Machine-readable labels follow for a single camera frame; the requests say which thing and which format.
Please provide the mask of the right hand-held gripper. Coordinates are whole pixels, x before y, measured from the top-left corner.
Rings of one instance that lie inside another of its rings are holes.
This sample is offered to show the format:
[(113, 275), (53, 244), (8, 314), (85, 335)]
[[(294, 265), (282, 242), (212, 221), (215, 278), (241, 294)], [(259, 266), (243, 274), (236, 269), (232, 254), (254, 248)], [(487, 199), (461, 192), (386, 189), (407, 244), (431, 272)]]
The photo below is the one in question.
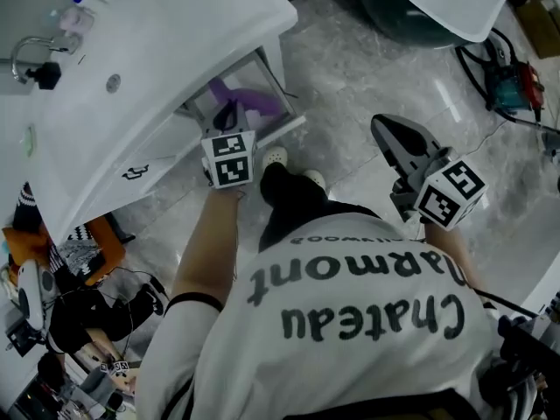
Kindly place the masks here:
[(398, 174), (390, 198), (404, 221), (414, 212), (445, 231), (455, 228), (488, 189), (483, 176), (451, 147), (442, 147), (421, 124), (377, 114), (371, 132)]

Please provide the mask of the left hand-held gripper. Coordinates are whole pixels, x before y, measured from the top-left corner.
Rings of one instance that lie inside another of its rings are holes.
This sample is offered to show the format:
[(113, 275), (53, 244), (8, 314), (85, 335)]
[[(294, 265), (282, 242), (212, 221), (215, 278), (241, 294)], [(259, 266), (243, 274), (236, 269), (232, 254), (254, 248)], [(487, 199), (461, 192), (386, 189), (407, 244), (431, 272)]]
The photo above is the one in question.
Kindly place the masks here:
[(217, 108), (201, 125), (203, 167), (215, 189), (242, 186), (254, 177), (256, 132), (237, 100)]

